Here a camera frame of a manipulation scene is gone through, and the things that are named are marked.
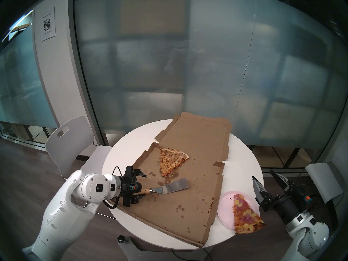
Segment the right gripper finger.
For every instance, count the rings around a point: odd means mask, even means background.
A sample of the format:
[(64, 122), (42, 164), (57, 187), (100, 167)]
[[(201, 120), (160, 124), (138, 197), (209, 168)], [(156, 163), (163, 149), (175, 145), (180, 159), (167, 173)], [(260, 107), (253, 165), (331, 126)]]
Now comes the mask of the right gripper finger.
[(270, 174), (284, 192), (289, 192), (295, 187), (295, 183), (291, 179), (287, 179), (283, 175), (276, 173), (274, 170), (270, 170)]
[(272, 195), (266, 191), (264, 186), (254, 176), (252, 176), (255, 200), (263, 211), (269, 210)]

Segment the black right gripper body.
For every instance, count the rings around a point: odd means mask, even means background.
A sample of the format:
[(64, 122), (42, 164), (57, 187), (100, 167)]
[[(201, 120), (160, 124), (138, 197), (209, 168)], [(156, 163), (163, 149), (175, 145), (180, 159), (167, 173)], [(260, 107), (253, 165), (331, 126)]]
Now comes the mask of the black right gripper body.
[(274, 210), (282, 222), (288, 225), (306, 210), (306, 204), (311, 201), (311, 198), (305, 188), (295, 184), (287, 185), (283, 188), (283, 191), (282, 196), (272, 197), (268, 194), (265, 197), (265, 211), (268, 209)]

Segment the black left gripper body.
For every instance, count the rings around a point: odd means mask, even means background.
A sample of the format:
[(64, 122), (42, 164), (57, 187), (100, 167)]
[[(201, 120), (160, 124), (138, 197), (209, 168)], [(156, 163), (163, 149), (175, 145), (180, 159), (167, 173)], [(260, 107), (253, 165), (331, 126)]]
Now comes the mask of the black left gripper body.
[(120, 197), (137, 195), (142, 190), (142, 185), (137, 182), (137, 176), (120, 176), (121, 192)]

